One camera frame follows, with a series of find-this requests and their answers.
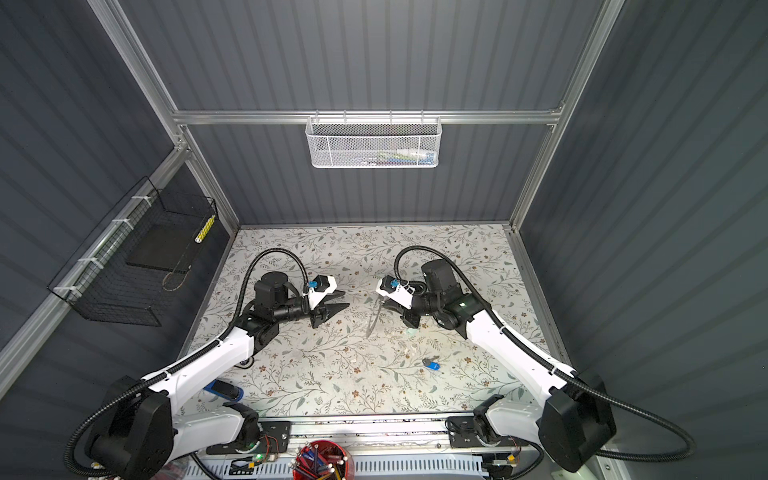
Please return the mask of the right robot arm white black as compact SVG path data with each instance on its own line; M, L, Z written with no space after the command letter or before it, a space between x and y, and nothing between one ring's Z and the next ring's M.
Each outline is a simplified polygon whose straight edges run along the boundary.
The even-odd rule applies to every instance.
M462 289L447 261L429 261L421 270L420 281L392 275L378 281L384 308L399 313L410 328L432 317L494 357L533 398L526 407L501 394L481 403L472 419L478 441L497 445L521 439L540 447L562 469L577 472L616 433L608 403L557 377L559 371L568 376L574 371L517 333L497 312L488 312L476 295Z

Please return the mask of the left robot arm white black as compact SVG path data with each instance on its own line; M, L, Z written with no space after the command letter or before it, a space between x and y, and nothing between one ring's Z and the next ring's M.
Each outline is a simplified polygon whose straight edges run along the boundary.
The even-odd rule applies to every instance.
M201 414L181 408L240 363L247 363L284 323L317 328L347 308L334 277L318 275L301 289L283 272L268 272L232 325L186 357L140 379L123 377L65 447L65 464L85 477L149 479L167 463L217 444L248 451L262 437L258 413L230 400Z

